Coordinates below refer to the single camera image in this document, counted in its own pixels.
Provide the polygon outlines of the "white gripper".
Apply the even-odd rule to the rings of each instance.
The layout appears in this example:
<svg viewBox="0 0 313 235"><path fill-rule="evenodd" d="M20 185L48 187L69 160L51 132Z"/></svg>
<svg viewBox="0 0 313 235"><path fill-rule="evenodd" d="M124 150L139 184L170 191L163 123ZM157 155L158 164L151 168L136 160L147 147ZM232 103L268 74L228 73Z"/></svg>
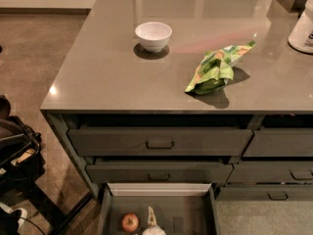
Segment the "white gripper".
<svg viewBox="0 0 313 235"><path fill-rule="evenodd" d="M157 225L157 218L151 206L148 206L148 213L149 227L143 231L142 235L166 235L165 231Z"/></svg>

